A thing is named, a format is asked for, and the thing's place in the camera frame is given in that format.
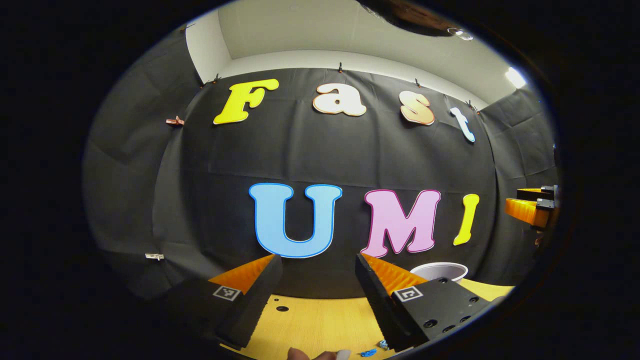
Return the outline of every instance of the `screw hole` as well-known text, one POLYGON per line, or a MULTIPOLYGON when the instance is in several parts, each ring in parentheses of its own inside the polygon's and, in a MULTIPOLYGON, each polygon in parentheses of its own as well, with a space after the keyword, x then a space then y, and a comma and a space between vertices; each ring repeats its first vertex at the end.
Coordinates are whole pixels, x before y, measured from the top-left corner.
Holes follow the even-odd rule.
POLYGON ((426 323, 424 323, 424 327, 426 327, 427 329, 430 328, 430 327, 434 327, 436 325, 438 325, 438 320, 433 320, 433 319, 431 319, 431 320, 427 321, 426 323))

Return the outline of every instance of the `pink letter m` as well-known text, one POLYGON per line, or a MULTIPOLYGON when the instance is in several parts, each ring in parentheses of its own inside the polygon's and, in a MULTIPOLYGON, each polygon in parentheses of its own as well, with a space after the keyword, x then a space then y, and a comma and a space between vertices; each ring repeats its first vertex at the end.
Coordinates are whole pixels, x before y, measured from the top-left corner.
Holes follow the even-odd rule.
POLYGON ((391 247, 398 254, 415 231, 408 252, 421 252, 433 247, 433 225, 440 192, 423 190, 413 203, 409 216, 404 215, 400 200, 393 190, 373 190, 364 195, 364 201, 371 206, 371 232, 369 244, 360 251, 363 254, 381 258, 387 255, 384 245, 385 233, 391 247))

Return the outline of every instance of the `black backdrop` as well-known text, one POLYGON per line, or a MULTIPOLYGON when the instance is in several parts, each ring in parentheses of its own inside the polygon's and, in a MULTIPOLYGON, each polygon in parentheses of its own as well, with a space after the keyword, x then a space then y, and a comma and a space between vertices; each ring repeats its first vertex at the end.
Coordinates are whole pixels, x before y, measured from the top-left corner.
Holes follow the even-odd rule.
MULTIPOLYGON (((79 191, 90 121, 113 83, 169 28, 214 4, 140 1, 127 3, 126 12, 117 2, 19 4, 24 8, 8 27, 10 47, 19 50, 12 69, 19 71, 8 73, 8 227, 15 241, 6 241, 5 260, 11 264, 18 254, 19 264, 17 276, 7 277, 18 297, 7 296, 6 352, 10 358, 113 359, 124 352, 221 358, 211 346, 163 326, 160 317, 153 321, 157 314, 124 290, 95 248, 79 191), (150 14, 154 21, 140 26, 150 14), (37 39, 36 46, 25 38, 37 39)), ((637 108, 633 92, 620 90, 637 85, 631 38, 614 34, 628 30, 632 3, 429 5, 460 19, 544 88, 555 118, 562 119, 565 211, 539 266, 494 313, 447 341, 398 358, 630 358, 637 230, 629 215, 635 205, 625 197, 637 191, 630 176, 637 108)))
POLYGON ((343 190, 331 246, 312 258, 284 259, 280 295, 364 295, 354 258, 369 237, 371 208, 364 195, 375 189, 394 190, 407 214, 420 191, 442 194, 435 246, 419 253, 390 251, 386 261, 407 270, 436 261, 462 263, 469 279, 508 285, 532 266, 535 232, 500 214, 517 187, 557 181, 552 129, 531 90, 516 91, 478 115, 434 90, 359 71, 260 71, 203 89, 194 73, 184 34, 174 31, 112 89, 90 133, 84 157, 88 219, 99 247, 135 294, 150 298, 186 278, 210 278, 267 255, 255 236, 248 195, 251 185, 263 182, 294 189, 285 228, 296 240, 313 231, 312 201, 304 189, 333 184, 343 190), (231 85, 271 78, 280 86, 267 91, 257 108, 245 106, 245 121, 212 126, 231 85), (316 88, 325 83, 355 87, 367 112, 350 117, 313 109, 316 88), (433 125, 402 118, 398 95, 404 90, 429 99, 433 125), (452 107, 468 119, 474 143, 463 137, 449 114, 452 107), (164 123, 175 115, 185 120, 183 128, 164 123), (469 193, 480 196, 472 238, 454 246, 462 198, 469 193), (144 253, 161 253, 164 260, 144 253))

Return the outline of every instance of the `white ceiling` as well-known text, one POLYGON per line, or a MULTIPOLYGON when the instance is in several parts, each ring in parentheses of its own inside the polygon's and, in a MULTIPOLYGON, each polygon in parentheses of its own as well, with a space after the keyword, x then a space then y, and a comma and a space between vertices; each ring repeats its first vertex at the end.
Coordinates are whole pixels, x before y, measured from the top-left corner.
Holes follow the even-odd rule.
POLYGON ((509 65, 477 38, 427 37, 386 23, 354 0, 239 0, 219 9, 232 59, 290 50, 333 50, 399 61, 440 76, 487 103, 515 87, 509 65))

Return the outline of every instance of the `blue letter u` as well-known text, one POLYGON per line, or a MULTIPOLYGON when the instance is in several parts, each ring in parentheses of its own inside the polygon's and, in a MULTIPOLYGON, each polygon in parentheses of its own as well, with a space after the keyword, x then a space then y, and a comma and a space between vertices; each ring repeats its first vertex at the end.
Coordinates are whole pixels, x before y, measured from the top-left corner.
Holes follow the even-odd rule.
POLYGON ((265 250, 283 258, 310 258, 325 251, 333 239, 333 207, 342 196, 334 185, 311 185, 305 195, 314 201, 314 233, 305 241, 294 241, 284 230, 285 202, 293 189, 284 184, 260 183, 249 188, 255 200, 255 235, 265 250))

